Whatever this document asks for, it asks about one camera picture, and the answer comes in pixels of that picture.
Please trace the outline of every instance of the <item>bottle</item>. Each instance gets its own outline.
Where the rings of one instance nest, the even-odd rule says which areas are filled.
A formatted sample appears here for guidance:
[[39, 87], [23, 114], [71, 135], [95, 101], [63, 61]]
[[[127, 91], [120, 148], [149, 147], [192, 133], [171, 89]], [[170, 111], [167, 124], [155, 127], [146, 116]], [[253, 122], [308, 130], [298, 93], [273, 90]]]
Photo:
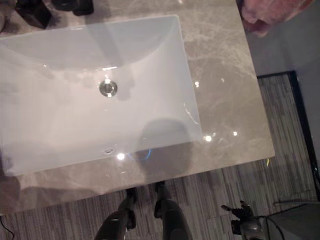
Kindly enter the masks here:
[[15, 11], [31, 26], [45, 29], [52, 17], [41, 0], [17, 0]]

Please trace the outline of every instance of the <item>gray carpet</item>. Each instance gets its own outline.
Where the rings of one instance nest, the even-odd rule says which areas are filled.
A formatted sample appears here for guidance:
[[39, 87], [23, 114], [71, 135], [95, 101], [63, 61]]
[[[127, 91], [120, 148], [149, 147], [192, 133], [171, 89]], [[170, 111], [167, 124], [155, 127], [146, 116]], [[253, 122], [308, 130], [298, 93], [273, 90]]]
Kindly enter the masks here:
[[[264, 78], [259, 85], [265, 104], [276, 157], [204, 172], [166, 182], [172, 198], [183, 209], [193, 239], [240, 239], [232, 235], [233, 216], [220, 205], [238, 206], [245, 200], [255, 214], [270, 215], [285, 208], [273, 202], [288, 199], [316, 200], [306, 144], [286, 75]], [[17, 240], [92, 240], [102, 221], [118, 207], [124, 192], [6, 216], [4, 223]], [[153, 186], [138, 188], [135, 208], [137, 228], [129, 240], [161, 240], [161, 221], [153, 218]], [[0, 239], [11, 239], [0, 229]]]

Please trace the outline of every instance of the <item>black object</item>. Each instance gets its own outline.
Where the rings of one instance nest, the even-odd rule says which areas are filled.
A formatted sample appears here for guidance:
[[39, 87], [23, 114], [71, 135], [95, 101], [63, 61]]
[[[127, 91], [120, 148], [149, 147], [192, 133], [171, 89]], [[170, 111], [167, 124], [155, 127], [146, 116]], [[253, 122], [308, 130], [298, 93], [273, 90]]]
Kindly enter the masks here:
[[265, 219], [269, 237], [268, 220], [271, 221], [278, 229], [282, 240], [285, 240], [284, 233], [276, 222], [268, 216], [254, 216], [252, 208], [244, 201], [240, 201], [241, 208], [232, 208], [222, 205], [221, 208], [225, 211], [231, 212], [239, 220], [231, 220], [232, 233], [241, 235], [244, 240], [265, 240], [266, 235], [263, 232], [259, 219]]
[[158, 201], [154, 208], [154, 217], [162, 219], [164, 240], [192, 240], [192, 235], [186, 218], [178, 206], [172, 201], [165, 182], [155, 184]]
[[4, 223], [2, 222], [2, 217], [3, 216], [0, 216], [0, 223], [1, 223], [2, 227], [12, 235], [11, 240], [13, 240], [15, 238], [15, 234], [4, 225]]
[[15, 11], [31, 26], [45, 29], [52, 15], [41, 0], [18, 0]]
[[102, 223], [94, 240], [125, 239], [126, 230], [136, 227], [136, 216], [133, 211], [136, 201], [136, 189], [127, 189], [126, 198], [120, 203], [118, 211], [111, 213]]
[[93, 0], [51, 0], [60, 11], [72, 11], [76, 16], [90, 15], [94, 12]]

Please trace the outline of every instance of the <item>white sink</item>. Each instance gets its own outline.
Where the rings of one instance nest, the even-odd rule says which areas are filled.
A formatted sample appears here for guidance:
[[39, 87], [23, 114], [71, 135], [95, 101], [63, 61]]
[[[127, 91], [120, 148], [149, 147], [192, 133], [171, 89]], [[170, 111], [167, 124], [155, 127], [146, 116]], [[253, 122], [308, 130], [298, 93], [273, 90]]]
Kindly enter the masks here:
[[7, 175], [202, 137], [177, 16], [0, 38], [0, 56]]

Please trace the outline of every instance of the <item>vanity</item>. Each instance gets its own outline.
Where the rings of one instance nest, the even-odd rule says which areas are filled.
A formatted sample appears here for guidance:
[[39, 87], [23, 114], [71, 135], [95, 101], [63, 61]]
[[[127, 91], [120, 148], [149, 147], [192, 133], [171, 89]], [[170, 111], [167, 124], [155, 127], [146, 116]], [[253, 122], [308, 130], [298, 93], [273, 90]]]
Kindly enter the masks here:
[[235, 0], [45, 3], [0, 34], [1, 214], [275, 155]]

